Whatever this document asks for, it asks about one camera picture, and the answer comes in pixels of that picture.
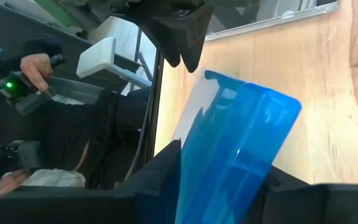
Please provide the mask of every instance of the white device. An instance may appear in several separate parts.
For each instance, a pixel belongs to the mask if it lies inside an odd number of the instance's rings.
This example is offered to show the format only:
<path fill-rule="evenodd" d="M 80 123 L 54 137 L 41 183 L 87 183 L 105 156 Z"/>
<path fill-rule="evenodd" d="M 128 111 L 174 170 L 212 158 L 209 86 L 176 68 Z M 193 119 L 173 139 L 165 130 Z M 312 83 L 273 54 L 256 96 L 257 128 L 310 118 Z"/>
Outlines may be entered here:
<path fill-rule="evenodd" d="M 133 83 L 134 85 L 144 88 L 151 86 L 152 83 L 141 78 L 135 73 L 118 67 L 114 64 L 114 54 L 116 53 L 116 39 L 114 37 L 106 37 L 92 47 L 85 50 L 78 60 L 76 74 L 80 78 L 92 75 L 102 69 L 120 76 L 122 79 Z"/>

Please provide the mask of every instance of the cable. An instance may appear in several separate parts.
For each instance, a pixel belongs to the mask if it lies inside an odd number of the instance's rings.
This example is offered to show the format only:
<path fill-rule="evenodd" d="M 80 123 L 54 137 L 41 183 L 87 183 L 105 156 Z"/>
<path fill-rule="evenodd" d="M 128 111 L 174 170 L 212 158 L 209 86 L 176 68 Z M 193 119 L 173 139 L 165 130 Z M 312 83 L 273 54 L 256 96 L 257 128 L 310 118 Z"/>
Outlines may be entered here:
<path fill-rule="evenodd" d="M 108 98 L 108 101 L 110 101 L 111 93 L 107 93 L 107 94 L 108 95 L 106 97 Z M 109 103 L 107 105 L 107 112 L 109 113 L 108 117 L 107 117 L 107 125 L 106 125 L 106 130 L 105 130 L 105 135 L 107 137 L 111 135 L 111 124 L 116 123 L 115 120 L 116 120 L 117 99 L 118 99 L 118 95 L 113 94 L 112 103 L 111 104 Z M 91 179 L 86 182 L 86 187 L 91 188 L 91 189 L 98 188 L 98 186 L 100 184 L 100 180 L 102 179 L 102 176 L 103 176 L 102 165 L 104 164 L 104 162 L 107 158 L 107 154 L 109 152 L 109 149 L 108 149 L 109 144 L 110 144 L 110 142 L 107 141 L 106 138 L 103 138 L 103 146 L 102 146 L 102 149 L 103 149 L 102 151 L 104 152 L 103 158 L 101 159 L 100 165 L 97 166 L 95 168 L 95 171 L 93 172 L 93 174 L 91 174 Z"/>
<path fill-rule="evenodd" d="M 144 116 L 142 131 L 140 132 L 140 138 L 139 138 L 139 143 L 137 145 L 135 157 L 134 157 L 134 160 L 132 161 L 131 166 L 128 169 L 128 172 L 127 172 L 127 175 L 125 176 L 124 182 L 132 176 L 132 174 L 135 170 L 137 161 L 139 160 L 140 152 L 142 151 L 143 138 L 144 138 L 144 133 L 146 130 L 147 116 L 149 115 L 149 106 L 150 106 L 151 97 L 152 97 L 152 91 L 150 91 L 149 100 L 147 101 L 146 114 Z"/>

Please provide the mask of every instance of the white cloth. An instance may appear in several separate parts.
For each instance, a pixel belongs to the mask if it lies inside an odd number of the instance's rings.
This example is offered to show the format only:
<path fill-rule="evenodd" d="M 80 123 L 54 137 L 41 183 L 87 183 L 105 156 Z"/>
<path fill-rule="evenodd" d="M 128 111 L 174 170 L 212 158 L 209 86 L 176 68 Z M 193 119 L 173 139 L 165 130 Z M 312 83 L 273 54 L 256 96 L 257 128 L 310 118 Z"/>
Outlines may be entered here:
<path fill-rule="evenodd" d="M 67 104 L 67 105 L 83 105 L 84 103 L 78 101 L 78 100 L 74 100 L 74 99 L 71 99 L 69 97 L 65 97 L 65 96 L 62 96 L 62 95 L 55 95 L 53 98 L 52 98 L 53 101 L 56 101 L 58 103 L 64 103 L 64 104 Z"/>
<path fill-rule="evenodd" d="M 75 171 L 41 169 L 34 172 L 22 186 L 85 187 L 85 177 Z"/>

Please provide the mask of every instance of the black sleeve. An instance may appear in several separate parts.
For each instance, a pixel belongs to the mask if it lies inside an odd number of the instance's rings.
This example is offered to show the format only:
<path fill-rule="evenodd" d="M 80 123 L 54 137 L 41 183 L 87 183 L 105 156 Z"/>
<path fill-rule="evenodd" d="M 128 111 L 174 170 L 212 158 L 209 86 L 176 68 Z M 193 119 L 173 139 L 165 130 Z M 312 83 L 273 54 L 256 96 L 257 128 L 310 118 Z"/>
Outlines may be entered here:
<path fill-rule="evenodd" d="M 56 38 L 45 35 L 27 41 L 22 48 L 22 57 L 41 53 L 48 54 L 49 57 L 52 57 L 62 53 L 62 46 Z"/>
<path fill-rule="evenodd" d="M 58 40 L 52 36 L 44 35 L 35 39 L 28 40 L 22 47 L 22 51 L 7 60 L 1 62 L 7 72 L 20 71 L 20 64 L 23 57 L 32 54 L 48 54 L 52 57 L 62 53 L 62 46 Z"/>

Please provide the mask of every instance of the gray metal part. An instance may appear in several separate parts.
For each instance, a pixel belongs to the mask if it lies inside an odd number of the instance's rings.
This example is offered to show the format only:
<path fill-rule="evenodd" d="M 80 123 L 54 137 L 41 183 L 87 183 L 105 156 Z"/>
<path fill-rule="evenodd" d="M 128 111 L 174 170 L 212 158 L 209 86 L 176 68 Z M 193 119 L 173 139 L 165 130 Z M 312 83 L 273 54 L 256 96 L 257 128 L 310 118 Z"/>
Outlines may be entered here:
<path fill-rule="evenodd" d="M 147 66 L 146 60 L 143 57 L 142 52 L 139 52 L 139 60 L 140 60 L 140 64 L 142 64 L 144 72 L 147 75 L 147 79 L 152 82 L 153 81 L 153 74 L 150 72 L 149 67 Z"/>
<path fill-rule="evenodd" d="M 17 148 L 21 164 L 25 169 L 43 167 L 43 154 L 41 143 L 36 141 L 24 141 Z"/>
<path fill-rule="evenodd" d="M 17 102 L 15 104 L 15 109 L 22 116 L 26 116 L 31 112 L 35 111 L 40 106 L 42 106 L 46 101 L 47 99 L 43 95 L 31 93 L 25 98 L 21 99 L 19 102 Z"/>
<path fill-rule="evenodd" d="M 141 88 L 146 88 L 152 86 L 152 82 L 149 80 L 146 80 L 135 73 L 122 69 L 118 67 L 117 65 L 113 65 L 109 68 L 107 68 L 110 72 L 113 72 L 115 74 L 118 74 L 122 79 L 133 83 Z"/>
<path fill-rule="evenodd" d="M 85 104 L 92 105 L 95 103 L 103 88 L 90 85 L 87 83 L 66 80 L 52 77 L 48 80 L 49 85 L 53 87 L 55 93 Z"/>

